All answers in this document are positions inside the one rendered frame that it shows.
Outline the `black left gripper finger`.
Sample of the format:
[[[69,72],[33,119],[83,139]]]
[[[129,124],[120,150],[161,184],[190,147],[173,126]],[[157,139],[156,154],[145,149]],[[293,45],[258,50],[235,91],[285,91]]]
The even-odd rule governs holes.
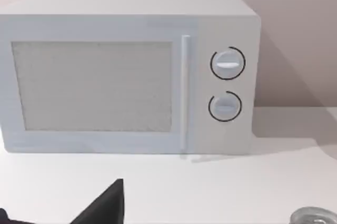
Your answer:
[[[115,180],[70,224],[124,224],[124,180]]]

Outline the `pale microwave door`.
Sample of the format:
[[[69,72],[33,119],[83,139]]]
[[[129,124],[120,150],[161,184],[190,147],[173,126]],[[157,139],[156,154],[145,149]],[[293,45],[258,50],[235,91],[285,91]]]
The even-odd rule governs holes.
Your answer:
[[[189,130],[197,31],[188,16],[1,15],[5,149],[182,153],[181,37],[191,37]]]

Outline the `small pale microwave knob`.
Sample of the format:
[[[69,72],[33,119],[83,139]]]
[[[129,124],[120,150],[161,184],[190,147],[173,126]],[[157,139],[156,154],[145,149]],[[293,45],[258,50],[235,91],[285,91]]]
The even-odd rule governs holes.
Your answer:
[[[215,97],[211,103],[211,112],[219,120],[234,118],[240,109],[240,102],[236,97],[226,95]]]

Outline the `large pale microwave knob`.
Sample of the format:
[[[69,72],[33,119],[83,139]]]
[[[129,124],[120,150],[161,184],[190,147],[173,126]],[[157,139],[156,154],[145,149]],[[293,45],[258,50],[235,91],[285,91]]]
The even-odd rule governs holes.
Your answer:
[[[212,59],[212,69],[222,79],[236,77],[242,68],[243,57],[241,53],[233,49],[219,52]]]

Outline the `pale microwave oven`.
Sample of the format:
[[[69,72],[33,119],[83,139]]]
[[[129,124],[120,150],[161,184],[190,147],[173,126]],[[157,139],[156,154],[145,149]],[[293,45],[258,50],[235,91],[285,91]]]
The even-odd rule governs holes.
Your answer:
[[[1,15],[158,15],[197,20],[192,86],[193,118],[188,152],[181,154],[246,154],[252,141],[261,19],[242,0],[20,0],[0,8]],[[212,69],[219,52],[241,53],[243,68],[231,79]],[[240,102],[237,115],[219,120],[211,112],[215,97],[231,95]]]

